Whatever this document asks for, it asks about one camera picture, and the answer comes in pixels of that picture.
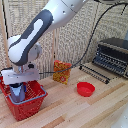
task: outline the wooden countertop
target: wooden countertop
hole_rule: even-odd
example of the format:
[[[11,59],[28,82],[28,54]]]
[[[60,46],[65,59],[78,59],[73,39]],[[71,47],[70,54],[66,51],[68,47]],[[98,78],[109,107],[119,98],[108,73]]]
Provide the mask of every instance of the wooden countertop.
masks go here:
[[[77,83],[86,81],[96,88],[91,97],[82,97]],[[0,128],[110,128],[128,102],[128,81],[115,78],[108,85],[74,68],[68,85],[48,77],[39,81],[48,96],[40,111],[23,121],[16,121],[3,94],[0,94]]]

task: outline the electronic device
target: electronic device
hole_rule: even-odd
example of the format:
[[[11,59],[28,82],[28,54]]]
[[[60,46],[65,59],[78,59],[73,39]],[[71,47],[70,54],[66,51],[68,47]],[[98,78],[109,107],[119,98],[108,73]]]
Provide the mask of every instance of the electronic device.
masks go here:
[[[92,62],[128,78],[128,41],[109,38],[98,42]]]

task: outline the red bowl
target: red bowl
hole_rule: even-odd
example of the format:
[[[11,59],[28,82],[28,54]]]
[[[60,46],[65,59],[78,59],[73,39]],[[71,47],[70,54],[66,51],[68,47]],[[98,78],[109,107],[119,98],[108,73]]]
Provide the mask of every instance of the red bowl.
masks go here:
[[[92,95],[92,93],[95,91],[95,87],[87,82],[79,82],[77,84],[77,92],[81,96],[89,97]]]

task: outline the red object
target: red object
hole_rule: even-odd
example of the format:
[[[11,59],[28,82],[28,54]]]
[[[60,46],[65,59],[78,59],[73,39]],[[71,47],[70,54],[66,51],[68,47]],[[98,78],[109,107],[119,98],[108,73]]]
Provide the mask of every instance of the red object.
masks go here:
[[[87,82],[80,82],[77,84],[77,92],[81,96],[89,97],[95,91],[95,87]]]
[[[16,120],[23,120],[36,114],[44,97],[48,95],[37,81],[31,81],[26,84],[25,100],[20,103],[14,103],[10,96],[10,87],[9,85],[4,85],[3,77],[0,77],[0,88]]]

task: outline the wooden panel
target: wooden panel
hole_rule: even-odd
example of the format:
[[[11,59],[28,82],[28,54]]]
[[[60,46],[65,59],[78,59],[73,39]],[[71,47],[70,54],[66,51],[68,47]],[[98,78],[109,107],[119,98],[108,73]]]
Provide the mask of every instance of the wooden panel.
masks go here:
[[[0,1],[0,70],[10,66],[7,48],[7,33],[5,27],[3,5],[2,1]]]
[[[76,91],[77,83],[86,81],[96,88],[91,97]],[[0,95],[0,127],[6,128],[109,128],[120,116],[128,102],[128,81],[115,78],[108,85],[79,70],[72,69],[68,85],[48,77],[39,81],[48,96],[40,111],[17,122]]]

